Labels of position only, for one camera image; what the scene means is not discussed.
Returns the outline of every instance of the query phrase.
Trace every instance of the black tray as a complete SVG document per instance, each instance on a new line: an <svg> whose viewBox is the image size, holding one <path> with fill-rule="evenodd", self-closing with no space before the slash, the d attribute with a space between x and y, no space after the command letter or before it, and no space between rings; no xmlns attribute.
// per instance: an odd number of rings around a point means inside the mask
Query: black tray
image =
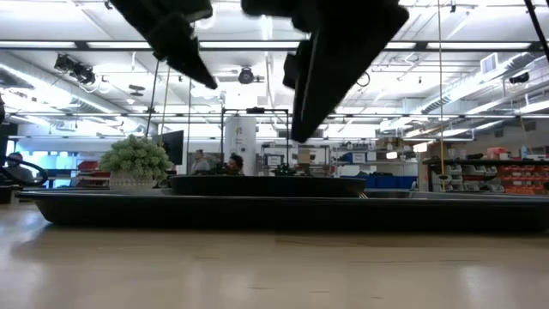
<svg viewBox="0 0 549 309"><path fill-rule="evenodd" d="M170 190L23 191L53 223L108 227L543 232L546 199L182 197Z"/></svg>
<svg viewBox="0 0 549 309"><path fill-rule="evenodd" d="M184 196L359 197L363 179L261 176L174 176L172 189Z"/></svg>

